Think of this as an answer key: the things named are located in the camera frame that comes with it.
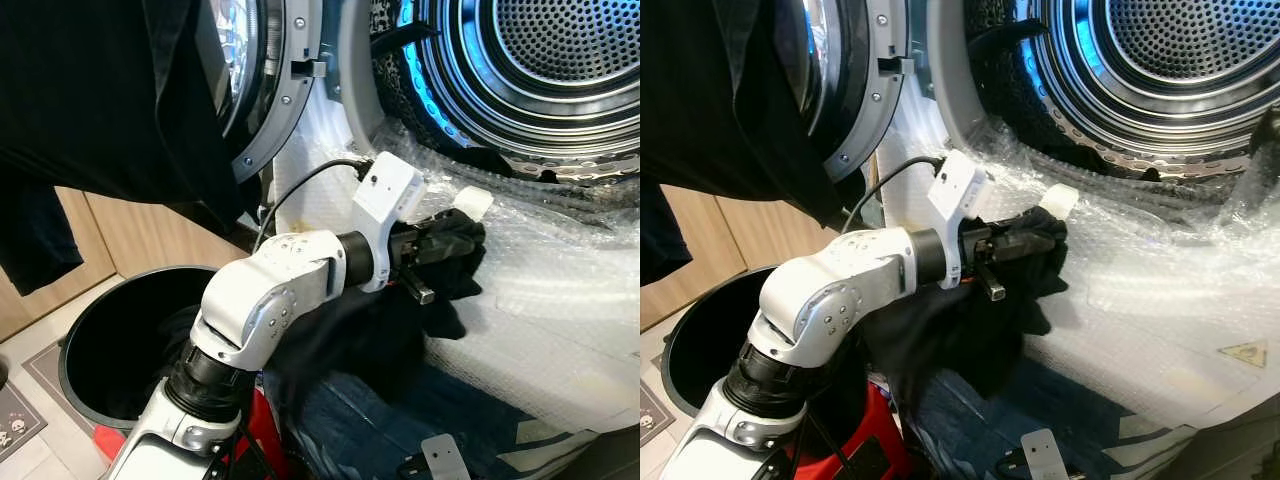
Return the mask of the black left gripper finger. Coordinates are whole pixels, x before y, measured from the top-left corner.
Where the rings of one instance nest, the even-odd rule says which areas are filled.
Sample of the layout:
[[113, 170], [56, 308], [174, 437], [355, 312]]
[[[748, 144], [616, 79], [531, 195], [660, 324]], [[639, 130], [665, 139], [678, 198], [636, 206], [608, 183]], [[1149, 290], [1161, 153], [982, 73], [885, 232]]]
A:
[[466, 212], [439, 212], [435, 215], [435, 236], [454, 243], [483, 246], [486, 229]]
[[440, 261], [440, 269], [451, 273], [475, 273], [483, 262], [483, 243], [458, 246]]
[[1015, 251], [1012, 268], [1019, 271], [1060, 273], [1061, 243], [1056, 239], [1029, 239]]
[[1044, 207], [1030, 207], [1007, 221], [1014, 232], [1030, 232], [1053, 241], [1064, 242], [1068, 237], [1066, 223]]

